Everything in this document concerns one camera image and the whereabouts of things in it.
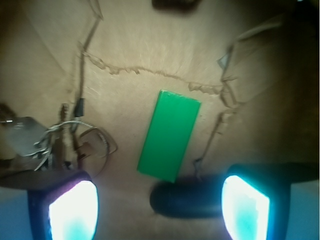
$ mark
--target metal key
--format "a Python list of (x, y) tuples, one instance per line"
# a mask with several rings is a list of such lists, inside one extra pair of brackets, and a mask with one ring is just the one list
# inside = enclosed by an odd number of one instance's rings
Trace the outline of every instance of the metal key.
[[(63, 103), (60, 109), (60, 122), (66, 121), (68, 114), (68, 104)], [(66, 147), (64, 144), (64, 128), (60, 129), (57, 134), (53, 145), (54, 162), (53, 167), (57, 169), (65, 169), (66, 160)]]
[(45, 171), (45, 170), (51, 170), (53, 166), (53, 156), (52, 156), (52, 148), (49, 146), (44, 152), (41, 154), (35, 155), (33, 158), (37, 158), (40, 163), (39, 165), (34, 169), (34, 171), (37, 171), (39, 169)]
[(47, 141), (35, 145), (47, 128), (32, 117), (17, 117), (6, 125), (5, 138), (12, 149), (20, 156), (27, 157), (44, 152)]
[(78, 165), (93, 178), (101, 172), (108, 155), (118, 148), (114, 139), (101, 128), (91, 128), (80, 135)]

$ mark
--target brown cardboard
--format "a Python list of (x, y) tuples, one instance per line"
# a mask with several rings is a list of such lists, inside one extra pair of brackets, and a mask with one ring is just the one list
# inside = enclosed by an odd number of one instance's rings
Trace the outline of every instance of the brown cardboard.
[[(149, 205), (156, 181), (136, 166), (159, 90), (202, 102), (181, 176), (193, 174), (208, 141), (202, 174), (239, 161), (310, 161), (319, 155), (313, 150), (319, 59), (312, 32), (275, 19), (269, 30), (256, 28), (283, 13), (273, 1), (202, 0), (187, 14), (155, 10), (151, 0), (99, 3), (100, 10), (87, 0), (1, 3), (0, 101), (18, 116), (47, 127), (57, 123), (61, 103), (72, 109), (80, 92), (82, 47), (102, 14), (84, 58), (82, 119), (106, 129), (118, 150), (94, 179), (96, 239), (228, 239), (221, 218), (171, 219)], [(231, 58), (223, 71), (217, 61), (226, 53)], [(223, 113), (228, 117), (212, 137)], [(12, 155), (5, 150), (3, 158)]]

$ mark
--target bunch of keys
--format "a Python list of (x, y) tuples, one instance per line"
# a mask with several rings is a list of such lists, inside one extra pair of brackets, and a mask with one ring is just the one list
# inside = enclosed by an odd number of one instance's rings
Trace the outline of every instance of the bunch of keys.
[[(37, 170), (83, 169), (92, 177), (104, 167), (109, 154), (117, 150), (117, 144), (104, 130), (88, 123), (67, 121), (68, 105), (62, 104), (59, 123), (46, 128), (32, 117), (4, 117), (0, 105), (1, 123), (6, 126), (6, 141), (21, 157), (23, 168)], [(79, 145), (75, 133), (67, 126), (82, 124), (90, 128), (80, 135)]]

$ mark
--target key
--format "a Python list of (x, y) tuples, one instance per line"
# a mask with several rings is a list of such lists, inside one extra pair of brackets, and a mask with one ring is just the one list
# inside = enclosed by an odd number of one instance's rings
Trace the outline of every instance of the key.
[(12, 159), (10, 168), (13, 170), (35, 170), (37, 166), (42, 162), (41, 158), (38, 158), (38, 155), (33, 156), (19, 156), (17, 155)]
[[(66, 121), (68, 114), (68, 104), (64, 103), (61, 106), (60, 113), (59, 113), (59, 123)], [(53, 145), (53, 155), (54, 155), (54, 162), (53, 167), (56, 169), (65, 169), (65, 154), (66, 148), (64, 144), (64, 131), (65, 129), (62, 127), (57, 133), (56, 138)]]
[(113, 138), (100, 128), (91, 128), (80, 135), (82, 145), (78, 148), (78, 166), (93, 178), (106, 164), (108, 155), (117, 150)]
[(0, 123), (1, 124), (8, 124), (12, 123), (13, 119), (17, 116), (14, 111), (10, 109), (6, 104), (0, 103)]
[(64, 163), (69, 170), (77, 169), (77, 153), (74, 149), (74, 134), (70, 131), (69, 126), (65, 126), (63, 130), (63, 143), (64, 143)]
[(44, 152), (41, 154), (37, 154), (33, 157), (34, 159), (37, 159), (40, 163), (37, 165), (37, 167), (34, 169), (34, 171), (37, 170), (51, 170), (53, 166), (53, 156), (52, 156), (52, 148), (49, 146)]
[(35, 144), (45, 134), (47, 128), (32, 117), (16, 117), (6, 124), (5, 138), (12, 149), (20, 156), (27, 157), (47, 149), (48, 141)]

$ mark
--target green block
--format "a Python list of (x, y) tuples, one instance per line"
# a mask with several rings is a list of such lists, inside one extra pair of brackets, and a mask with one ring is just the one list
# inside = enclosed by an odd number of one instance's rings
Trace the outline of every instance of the green block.
[(184, 158), (201, 103), (161, 90), (137, 170), (174, 183)]

